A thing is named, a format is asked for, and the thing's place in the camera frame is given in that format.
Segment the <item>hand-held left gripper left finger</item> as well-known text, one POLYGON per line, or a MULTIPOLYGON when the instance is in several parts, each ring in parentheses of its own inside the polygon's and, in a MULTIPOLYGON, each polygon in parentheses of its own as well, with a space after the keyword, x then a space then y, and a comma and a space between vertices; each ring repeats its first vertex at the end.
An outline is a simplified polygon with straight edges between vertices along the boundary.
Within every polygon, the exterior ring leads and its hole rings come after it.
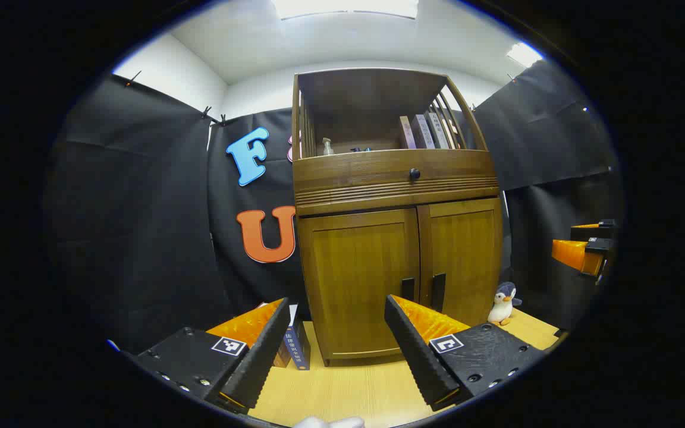
POLYGON ((176 304, 119 328, 107 341, 180 395, 247 414, 263 392, 289 322, 286 297, 242 313, 230 304, 176 304))

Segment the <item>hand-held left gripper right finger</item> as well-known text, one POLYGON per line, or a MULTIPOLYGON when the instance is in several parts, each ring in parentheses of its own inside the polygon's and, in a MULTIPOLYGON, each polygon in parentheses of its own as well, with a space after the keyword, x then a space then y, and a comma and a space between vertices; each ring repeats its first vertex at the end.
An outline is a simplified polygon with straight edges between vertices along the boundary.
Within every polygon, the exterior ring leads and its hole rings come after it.
POLYGON ((386 298, 384 320, 432 411, 486 395, 546 357, 494 323, 468 327, 396 295, 386 298))

